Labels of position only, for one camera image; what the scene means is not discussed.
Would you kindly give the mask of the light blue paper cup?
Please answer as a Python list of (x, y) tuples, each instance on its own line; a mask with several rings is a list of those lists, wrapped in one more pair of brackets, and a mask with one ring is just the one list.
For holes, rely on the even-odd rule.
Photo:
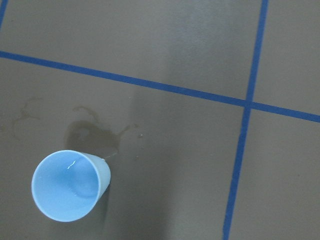
[(68, 223), (86, 216), (111, 182), (103, 158), (75, 150), (60, 150), (36, 167), (31, 193), (37, 208), (48, 218)]

